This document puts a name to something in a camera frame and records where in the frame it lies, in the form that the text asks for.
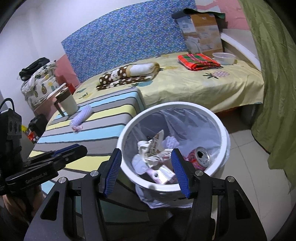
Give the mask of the person's left hand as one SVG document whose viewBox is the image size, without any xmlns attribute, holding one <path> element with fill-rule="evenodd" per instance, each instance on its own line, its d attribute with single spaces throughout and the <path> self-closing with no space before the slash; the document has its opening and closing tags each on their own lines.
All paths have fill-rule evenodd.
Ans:
<svg viewBox="0 0 296 241">
<path fill-rule="evenodd" d="M 3 195 L 2 198 L 11 215 L 29 222 L 44 201 L 41 185 L 25 189 L 20 193 Z"/>
</svg>

